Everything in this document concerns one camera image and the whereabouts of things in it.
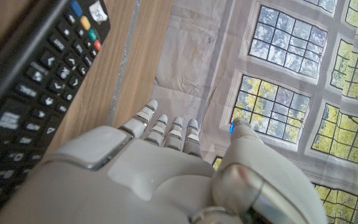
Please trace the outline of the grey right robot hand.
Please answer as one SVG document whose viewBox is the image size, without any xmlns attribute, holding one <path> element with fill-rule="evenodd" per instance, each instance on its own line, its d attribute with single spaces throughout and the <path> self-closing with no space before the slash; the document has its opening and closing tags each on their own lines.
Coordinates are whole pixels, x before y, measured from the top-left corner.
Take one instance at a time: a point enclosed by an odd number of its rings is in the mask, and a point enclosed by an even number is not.
<svg viewBox="0 0 358 224">
<path fill-rule="evenodd" d="M 153 121 L 157 106 L 60 146 L 3 206 L 0 223 L 326 223 L 309 178 L 247 121 L 232 123 L 215 169 L 201 157 L 197 121 Z"/>
</svg>

